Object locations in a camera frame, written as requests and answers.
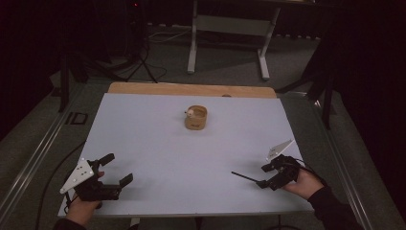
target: dark background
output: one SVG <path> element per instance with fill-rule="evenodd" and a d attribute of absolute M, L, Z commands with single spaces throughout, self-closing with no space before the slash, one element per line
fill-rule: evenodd
<path fill-rule="evenodd" d="M 275 35 L 291 35 L 292 39 L 298 35 L 323 37 L 309 67 L 318 70 L 336 63 L 334 88 L 341 93 L 375 166 L 405 218 L 406 184 L 402 181 L 406 174 L 406 111 L 402 90 L 406 77 L 406 6 L 402 0 L 352 2 L 344 2 L 346 12 L 338 14 L 329 29 L 331 11 L 282 9 Z M 219 9 L 218 5 L 205 4 L 200 8 L 203 12 Z M 64 47 L 61 41 L 91 30 L 86 38 L 92 40 L 92 45 L 81 48 L 92 50 L 93 58 L 104 57 L 109 44 L 101 34 L 91 1 L 3 0 L 0 9 L 1 140 L 53 90 L 49 76 L 59 70 Z M 221 9 L 231 9 L 222 11 L 229 15 L 268 16 L 265 8 L 222 6 Z M 150 0 L 147 17 L 153 24 L 191 25 L 192 1 Z"/>

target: desk leg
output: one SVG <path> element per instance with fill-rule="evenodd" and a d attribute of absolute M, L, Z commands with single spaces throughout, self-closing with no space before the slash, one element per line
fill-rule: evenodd
<path fill-rule="evenodd" d="M 277 25 L 277 19 L 279 16 L 279 13 L 281 11 L 281 8 L 276 8 L 274 10 L 273 16 L 272 16 L 272 21 L 269 22 L 269 28 L 268 32 L 266 33 L 265 36 L 265 43 L 262 46 L 262 49 L 258 50 L 258 58 L 259 58 L 259 67 L 261 71 L 262 78 L 264 80 L 269 80 L 269 71 L 268 71 L 268 65 L 266 64 L 266 51 L 268 49 L 269 42 L 271 41 L 272 38 L 272 33 L 274 33 L 275 26 Z"/>
<path fill-rule="evenodd" d="M 191 52 L 189 53 L 188 74 L 194 74 L 194 66 L 196 64 L 196 52 L 197 52 L 197 50 L 196 50 L 197 49 L 196 20 L 197 20 L 197 0 L 194 0 L 193 1 L 193 19 L 192 19 L 192 45 L 191 45 Z"/>

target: person's right hand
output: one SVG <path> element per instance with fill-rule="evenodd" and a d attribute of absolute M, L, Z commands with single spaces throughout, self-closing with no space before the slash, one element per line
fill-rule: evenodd
<path fill-rule="evenodd" d="M 304 199 L 309 199 L 323 187 L 325 186 L 315 175 L 304 170 L 299 170 L 297 182 L 287 184 L 282 188 Z"/>

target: white bracket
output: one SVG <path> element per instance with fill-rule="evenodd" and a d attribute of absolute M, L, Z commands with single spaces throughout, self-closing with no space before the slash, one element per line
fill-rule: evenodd
<path fill-rule="evenodd" d="M 72 171 L 72 174 L 66 180 L 65 184 L 62 186 L 59 192 L 61 194 L 65 194 L 66 192 L 75 188 L 80 183 L 92 177 L 93 175 L 93 170 L 90 167 L 89 163 L 87 163 L 87 160 L 81 158 L 78 162 L 78 165 Z"/>
<path fill-rule="evenodd" d="M 269 150 L 268 156 L 266 157 L 267 161 L 271 161 L 275 158 L 277 158 L 279 155 L 281 155 L 292 143 L 295 142 L 295 140 L 289 140 L 287 142 L 283 142 L 282 144 L 279 144 L 271 150 Z"/>

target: person's left hand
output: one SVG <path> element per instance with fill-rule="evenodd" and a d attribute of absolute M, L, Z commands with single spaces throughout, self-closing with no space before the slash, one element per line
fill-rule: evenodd
<path fill-rule="evenodd" d="M 99 172 L 99 177 L 103 176 L 104 172 Z M 83 201 L 74 194 L 73 202 L 69 207 L 66 218 L 76 222 L 82 226 L 85 226 L 90 218 L 92 218 L 95 209 L 99 206 L 100 201 Z"/>

